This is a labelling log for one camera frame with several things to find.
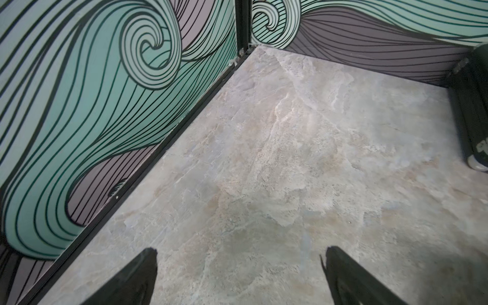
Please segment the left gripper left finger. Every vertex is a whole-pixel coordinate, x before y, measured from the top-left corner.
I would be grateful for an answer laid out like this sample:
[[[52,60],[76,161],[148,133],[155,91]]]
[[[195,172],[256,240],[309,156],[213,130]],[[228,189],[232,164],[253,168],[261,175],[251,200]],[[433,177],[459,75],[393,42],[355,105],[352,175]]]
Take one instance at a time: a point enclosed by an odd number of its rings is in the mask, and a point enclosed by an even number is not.
[[[84,304],[150,304],[158,274],[158,252],[146,248],[115,274]]]

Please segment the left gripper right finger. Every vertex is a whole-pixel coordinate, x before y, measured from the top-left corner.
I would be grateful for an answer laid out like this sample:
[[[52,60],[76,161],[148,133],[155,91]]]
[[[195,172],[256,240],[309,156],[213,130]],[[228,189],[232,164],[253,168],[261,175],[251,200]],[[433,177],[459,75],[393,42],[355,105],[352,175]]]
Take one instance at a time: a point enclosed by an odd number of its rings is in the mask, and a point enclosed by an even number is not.
[[[320,260],[334,304],[405,304],[340,247],[328,247]]]

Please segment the black hard case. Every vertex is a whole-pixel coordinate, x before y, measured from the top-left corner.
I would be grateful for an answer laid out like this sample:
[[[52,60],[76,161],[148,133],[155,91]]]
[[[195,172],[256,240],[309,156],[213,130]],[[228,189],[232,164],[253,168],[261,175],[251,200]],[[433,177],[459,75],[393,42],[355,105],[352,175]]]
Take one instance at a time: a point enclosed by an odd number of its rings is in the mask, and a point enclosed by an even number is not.
[[[487,45],[463,58],[446,83],[463,157],[471,169],[487,172]]]

